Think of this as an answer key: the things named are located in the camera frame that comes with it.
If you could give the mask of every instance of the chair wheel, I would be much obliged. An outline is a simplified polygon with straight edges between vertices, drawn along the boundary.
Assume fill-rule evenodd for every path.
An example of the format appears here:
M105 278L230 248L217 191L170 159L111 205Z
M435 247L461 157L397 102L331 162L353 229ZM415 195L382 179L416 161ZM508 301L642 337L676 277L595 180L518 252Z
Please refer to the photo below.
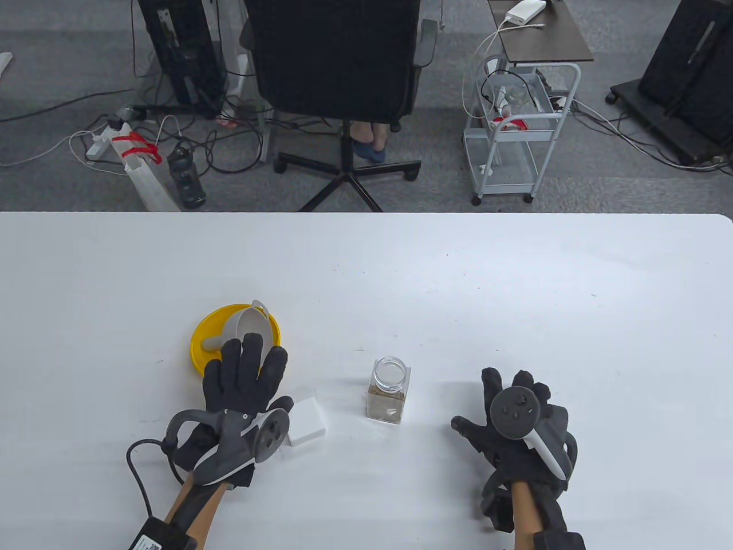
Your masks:
M275 170L276 174L282 174L287 170L287 162L281 161L279 158L276 158L273 162L273 169Z

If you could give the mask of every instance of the metal cart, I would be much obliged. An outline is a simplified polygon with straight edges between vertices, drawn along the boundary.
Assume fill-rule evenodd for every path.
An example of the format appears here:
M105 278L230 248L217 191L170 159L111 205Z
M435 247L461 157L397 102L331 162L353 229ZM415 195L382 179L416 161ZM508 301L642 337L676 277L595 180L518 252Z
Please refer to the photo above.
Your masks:
M495 58L487 58L482 67ZM518 63L507 67L500 59L497 69L480 71L476 77L463 131L468 164L474 184L471 204L478 206L488 194L522 194L524 202L532 202L539 191L545 170L560 136L565 117L581 80L581 68L575 63ZM555 111L538 67L569 67L574 73L566 92L553 95L566 97L561 111ZM505 105L511 115L500 122ZM512 123L526 124L528 129L511 129ZM531 142L549 142L547 152L537 168Z

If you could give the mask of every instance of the person's feet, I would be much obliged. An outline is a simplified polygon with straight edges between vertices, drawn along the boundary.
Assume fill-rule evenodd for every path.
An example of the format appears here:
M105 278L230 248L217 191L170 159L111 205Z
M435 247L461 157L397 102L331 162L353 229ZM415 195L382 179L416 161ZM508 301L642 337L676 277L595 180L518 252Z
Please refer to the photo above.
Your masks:
M365 144L372 143L374 141L372 125L368 122L352 122L351 137L354 138L357 142Z
M353 146L356 156L376 164L382 164L386 161L387 124L353 122L351 137L354 140Z

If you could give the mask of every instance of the chair armrest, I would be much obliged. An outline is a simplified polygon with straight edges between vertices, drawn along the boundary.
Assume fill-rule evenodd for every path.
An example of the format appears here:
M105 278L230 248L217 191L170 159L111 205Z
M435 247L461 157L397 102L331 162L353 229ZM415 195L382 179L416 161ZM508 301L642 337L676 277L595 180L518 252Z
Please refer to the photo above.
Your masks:
M420 40L415 48L413 65L427 67L432 62L435 53L435 42L438 40L438 22L432 19L423 19L420 25Z
M249 18L245 21L242 32L239 35L239 45L246 50L254 50L254 33L252 32L252 24L249 22Z

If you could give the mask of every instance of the blue slipper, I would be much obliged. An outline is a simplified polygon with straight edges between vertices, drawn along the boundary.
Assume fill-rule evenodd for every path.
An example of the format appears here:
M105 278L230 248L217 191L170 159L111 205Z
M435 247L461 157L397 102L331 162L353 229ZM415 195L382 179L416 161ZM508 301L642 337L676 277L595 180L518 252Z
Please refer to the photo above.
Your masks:
M354 140L354 153L356 156L375 164L383 164L387 160L387 147L381 151L375 151L371 143L362 143Z

